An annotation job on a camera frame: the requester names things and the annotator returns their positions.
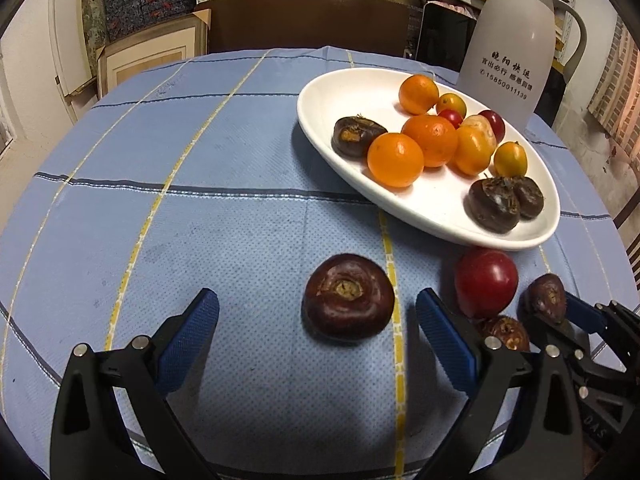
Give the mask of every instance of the blue gripper pad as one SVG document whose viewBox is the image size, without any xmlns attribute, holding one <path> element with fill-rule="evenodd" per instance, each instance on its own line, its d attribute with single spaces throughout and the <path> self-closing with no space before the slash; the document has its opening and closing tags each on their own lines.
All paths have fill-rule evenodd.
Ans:
<svg viewBox="0 0 640 480">
<path fill-rule="evenodd" d="M 440 302 L 422 290 L 415 300 L 418 324 L 455 389 L 471 396 L 478 384 L 479 363 L 443 313 Z"/>
<path fill-rule="evenodd" d="M 203 288 L 182 316 L 182 325 L 158 359 L 156 390 L 165 397 L 180 389 L 202 345 L 218 323 L 220 304 L 215 292 Z"/>
<path fill-rule="evenodd" d="M 607 325 L 605 317 L 599 310 L 568 292 L 566 293 L 566 316 L 587 334 L 601 333 Z"/>
</svg>

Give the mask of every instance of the thermos handle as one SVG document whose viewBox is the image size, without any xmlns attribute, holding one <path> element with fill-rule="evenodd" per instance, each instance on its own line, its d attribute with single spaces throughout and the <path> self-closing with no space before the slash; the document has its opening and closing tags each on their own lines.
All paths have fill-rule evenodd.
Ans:
<svg viewBox="0 0 640 480">
<path fill-rule="evenodd" d="M 564 82 L 569 83 L 575 73 L 575 69 L 578 68 L 578 63 L 580 63 L 580 60 L 582 59 L 584 49 L 587 48 L 587 27 L 584 25 L 584 21 L 580 17 L 580 14 L 575 12 L 574 8 L 564 3 L 564 1 L 554 0 L 554 7 L 571 14 L 575 18 L 575 21 L 578 23 L 578 27 L 580 28 L 580 41 L 578 42 L 578 48 L 575 49 L 575 52 L 571 56 L 571 59 L 566 62 L 564 66 L 564 72 L 562 73 Z"/>
</svg>

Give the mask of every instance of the white thermos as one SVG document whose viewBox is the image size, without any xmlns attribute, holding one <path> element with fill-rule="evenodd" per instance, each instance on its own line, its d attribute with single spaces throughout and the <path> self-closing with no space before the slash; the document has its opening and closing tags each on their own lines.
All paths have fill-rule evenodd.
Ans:
<svg viewBox="0 0 640 480">
<path fill-rule="evenodd" d="M 580 16 L 580 44 L 564 71 L 573 75 L 586 46 Z M 498 112 L 523 132 L 545 88 L 556 50 L 554 0 L 487 0 L 460 70 L 457 88 Z"/>
</svg>

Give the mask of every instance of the blue tablecloth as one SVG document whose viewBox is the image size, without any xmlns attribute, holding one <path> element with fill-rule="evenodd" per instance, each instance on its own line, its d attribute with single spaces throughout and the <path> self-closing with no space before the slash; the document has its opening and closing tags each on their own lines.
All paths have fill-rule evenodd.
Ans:
<svg viewBox="0 0 640 480">
<path fill-rule="evenodd" d="M 331 47 L 164 65 L 110 92 L 47 159 L 0 240 L 0 301 L 11 317 L 1 409 L 41 468 L 73 346 L 120 348 L 153 333 L 203 286 L 220 298 L 220 322 L 206 362 L 170 403 L 227 475 L 410 475 L 434 451 L 465 396 L 450 387 L 412 304 L 425 286 L 452 301 L 452 266 L 464 248 L 380 216 L 306 140 L 298 93 L 350 66 L 430 70 Z M 455 73 L 433 71 L 455 83 Z M 541 248 L 513 255 L 520 290 L 550 269 L 589 303 L 635 307 L 625 249 L 587 177 L 538 117 L 526 136 L 556 181 L 562 218 Z M 341 252 L 383 268 L 392 254 L 404 352 L 394 352 L 391 325 L 348 348 L 303 329 L 306 279 Z M 618 365 L 598 343 L 592 338 L 598 359 Z M 481 463 L 495 452 L 513 399 Z M 119 400 L 136 450 L 155 464 L 126 397 Z"/>
</svg>

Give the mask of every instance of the metal screw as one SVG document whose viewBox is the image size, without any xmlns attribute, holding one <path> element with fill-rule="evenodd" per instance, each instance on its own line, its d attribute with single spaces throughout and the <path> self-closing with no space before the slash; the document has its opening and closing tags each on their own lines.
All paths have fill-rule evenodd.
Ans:
<svg viewBox="0 0 640 480">
<path fill-rule="evenodd" d="M 87 345 L 85 345 L 84 343 L 80 343 L 79 345 L 76 345 L 76 347 L 74 348 L 74 355 L 76 357 L 82 357 L 84 354 L 86 354 L 86 351 L 89 349 L 89 347 Z"/>
<path fill-rule="evenodd" d="M 139 335 L 133 338 L 133 341 L 131 342 L 131 346 L 133 346 L 133 348 L 135 348 L 136 350 L 143 350 L 148 344 L 149 338 L 146 335 Z"/>
<path fill-rule="evenodd" d="M 556 345 L 547 345 L 545 352 L 549 357 L 558 357 L 560 355 L 560 349 Z"/>
<path fill-rule="evenodd" d="M 490 348 L 491 350 L 497 350 L 502 346 L 502 342 L 496 336 L 493 336 L 493 335 L 490 335 L 489 337 L 487 337 L 484 340 L 484 344 L 487 348 Z"/>
</svg>

